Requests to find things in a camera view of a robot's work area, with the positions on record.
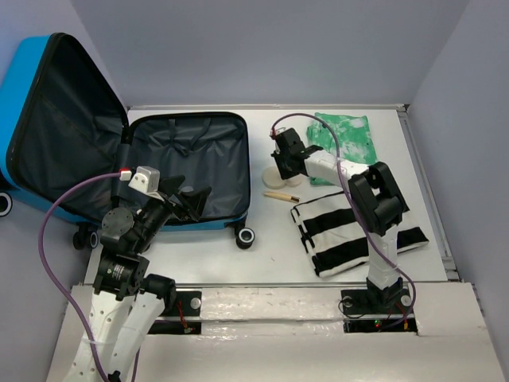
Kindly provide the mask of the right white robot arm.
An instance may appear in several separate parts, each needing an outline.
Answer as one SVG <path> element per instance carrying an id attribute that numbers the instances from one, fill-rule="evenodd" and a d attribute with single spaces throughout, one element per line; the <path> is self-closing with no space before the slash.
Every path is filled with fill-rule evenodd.
<path id="1" fill-rule="evenodd" d="M 366 236 L 367 286 L 359 291 L 366 301 L 349 295 L 347 307 L 359 307 L 360 316 L 384 314 L 393 308 L 406 319 L 415 303 L 414 282 L 397 264 L 398 226 L 406 202 L 388 165 L 351 162 L 339 152 L 306 146 L 293 128 L 274 130 L 270 137 L 275 144 L 271 157 L 282 179 L 305 175 L 339 186 Z"/>

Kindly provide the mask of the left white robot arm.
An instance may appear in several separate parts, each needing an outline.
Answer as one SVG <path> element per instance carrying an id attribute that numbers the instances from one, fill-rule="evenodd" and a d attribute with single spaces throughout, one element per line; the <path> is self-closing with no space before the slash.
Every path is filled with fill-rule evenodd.
<path id="1" fill-rule="evenodd" d="M 184 188 L 184 180 L 183 175 L 162 178 L 154 169 L 139 168 L 127 183 L 148 198 L 145 205 L 137 212 L 116 207 L 104 216 L 89 327 L 66 381 L 135 377 L 142 342 L 156 319 L 174 309 L 177 299 L 175 281 L 148 274 L 149 261 L 142 254 L 171 216 L 199 220 L 212 191 Z"/>

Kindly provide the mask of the blue hard-shell suitcase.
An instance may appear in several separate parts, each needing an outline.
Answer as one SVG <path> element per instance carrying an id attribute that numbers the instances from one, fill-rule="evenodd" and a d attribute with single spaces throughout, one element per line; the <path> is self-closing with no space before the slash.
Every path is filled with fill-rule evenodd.
<path id="1" fill-rule="evenodd" d="M 93 248 L 104 215 L 132 211 L 146 197 L 101 175 L 150 166 L 160 176 L 184 175 L 183 187 L 211 187 L 198 221 L 171 216 L 166 231 L 231 228 L 239 248 L 255 233 L 247 123 L 227 111 L 148 115 L 130 121 L 126 108 L 72 35 L 22 40 L 1 83 L 1 213 L 15 201 L 47 209 L 81 185 L 56 210 L 77 225 L 75 248 Z"/>

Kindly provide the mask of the black white striped shirt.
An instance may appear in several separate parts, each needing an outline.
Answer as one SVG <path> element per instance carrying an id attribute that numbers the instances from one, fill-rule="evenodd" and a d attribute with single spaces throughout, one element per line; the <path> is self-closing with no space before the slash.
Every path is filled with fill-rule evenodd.
<path id="1" fill-rule="evenodd" d="M 325 279 L 368 261 L 368 242 L 343 192 L 330 193 L 290 210 L 316 276 Z"/>

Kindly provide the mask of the green tie-dye shorts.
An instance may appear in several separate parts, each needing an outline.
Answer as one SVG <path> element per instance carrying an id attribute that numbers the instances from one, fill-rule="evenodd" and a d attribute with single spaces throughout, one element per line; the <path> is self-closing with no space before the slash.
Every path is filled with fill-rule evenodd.
<path id="1" fill-rule="evenodd" d="M 340 144 L 340 157 L 351 162 L 373 165 L 378 161 L 367 116 L 330 115 L 315 113 L 334 131 Z M 307 127 L 306 136 L 310 145 L 320 146 L 335 154 L 336 145 L 330 132 L 319 122 Z"/>

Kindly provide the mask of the wooden stick tool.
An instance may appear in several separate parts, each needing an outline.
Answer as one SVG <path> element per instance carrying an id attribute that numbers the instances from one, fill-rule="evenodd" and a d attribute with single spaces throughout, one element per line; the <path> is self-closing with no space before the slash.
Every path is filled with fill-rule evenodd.
<path id="1" fill-rule="evenodd" d="M 271 199 L 280 200 L 280 201 L 287 201 L 290 203 L 298 204 L 300 202 L 300 198 L 287 194 L 287 193 L 277 193 L 273 191 L 264 191 L 262 193 L 264 197 L 269 197 Z"/>

